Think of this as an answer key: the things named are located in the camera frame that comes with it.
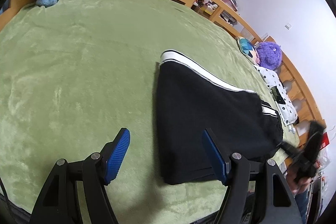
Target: black cable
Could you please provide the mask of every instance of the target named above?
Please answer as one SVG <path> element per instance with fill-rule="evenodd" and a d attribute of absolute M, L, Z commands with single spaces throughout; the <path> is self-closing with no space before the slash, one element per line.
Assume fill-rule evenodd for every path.
<path fill-rule="evenodd" d="M 1 177 L 0 177 L 0 187 L 1 187 L 1 190 L 3 192 L 3 196 L 5 197 L 5 202 L 6 202 L 6 205 L 7 205 L 7 208 L 8 208 L 8 212 L 9 212 L 10 216 L 13 218 L 14 222 L 17 223 L 15 218 L 14 218 L 12 207 L 11 207 L 11 204 L 9 203 L 8 195 L 7 195 L 5 186 L 3 185 L 3 182 L 1 180 Z"/>

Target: geometric print cushion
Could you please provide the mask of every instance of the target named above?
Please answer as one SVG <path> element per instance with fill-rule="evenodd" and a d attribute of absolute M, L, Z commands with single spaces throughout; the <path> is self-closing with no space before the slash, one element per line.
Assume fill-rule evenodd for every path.
<path fill-rule="evenodd" d="M 258 52 L 255 50 L 254 46 L 252 45 L 252 43 L 243 37 L 238 37 L 237 43 L 242 54 L 244 54 L 246 58 L 252 62 L 253 65 L 259 66 L 260 65 L 259 55 Z"/>

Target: plastic bag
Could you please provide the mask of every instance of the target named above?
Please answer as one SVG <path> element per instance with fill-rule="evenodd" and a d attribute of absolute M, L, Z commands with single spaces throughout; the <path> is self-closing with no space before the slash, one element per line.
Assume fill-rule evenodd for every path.
<path fill-rule="evenodd" d="M 322 150 L 320 150 L 318 158 L 316 160 L 316 167 L 317 167 L 318 171 L 321 171 L 324 168 L 326 168 L 329 165 L 330 162 L 331 162 L 331 160 L 328 157 L 327 147 L 325 147 Z"/>

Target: blue gripper pad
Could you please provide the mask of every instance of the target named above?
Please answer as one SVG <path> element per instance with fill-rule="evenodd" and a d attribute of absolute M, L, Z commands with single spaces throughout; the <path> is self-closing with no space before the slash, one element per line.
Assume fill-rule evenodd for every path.
<path fill-rule="evenodd" d="M 227 181 L 226 164 L 207 130 L 203 131 L 202 144 L 217 179 L 225 184 Z"/>
<path fill-rule="evenodd" d="M 125 131 L 123 132 L 118 143 L 115 145 L 115 148 L 106 163 L 106 175 L 104 177 L 104 180 L 107 184 L 109 184 L 117 177 L 118 171 L 120 169 L 121 163 L 124 160 L 130 141 L 131 134 L 129 133 L 129 130 L 125 128 Z"/>

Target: purple plush toy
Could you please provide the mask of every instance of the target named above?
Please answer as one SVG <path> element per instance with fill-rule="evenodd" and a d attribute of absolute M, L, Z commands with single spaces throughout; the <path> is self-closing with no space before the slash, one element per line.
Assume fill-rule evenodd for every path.
<path fill-rule="evenodd" d="M 255 49 L 258 52 L 261 67 L 275 70 L 281 65 L 282 51 L 278 44 L 260 42 Z"/>

